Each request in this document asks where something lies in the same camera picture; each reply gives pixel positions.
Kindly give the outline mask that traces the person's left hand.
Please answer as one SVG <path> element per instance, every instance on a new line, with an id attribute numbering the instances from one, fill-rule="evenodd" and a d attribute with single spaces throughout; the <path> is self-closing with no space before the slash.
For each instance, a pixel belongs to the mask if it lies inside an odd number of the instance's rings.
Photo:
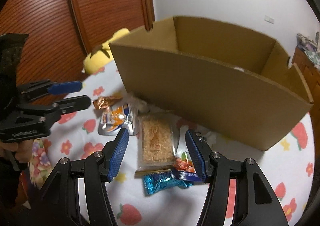
<path id="1" fill-rule="evenodd" d="M 33 148 L 33 140 L 25 140 L 19 143 L 3 143 L 1 142 L 1 158 L 9 159 L 7 151 L 15 152 L 15 158 L 20 163 L 27 163 L 31 159 Z"/>

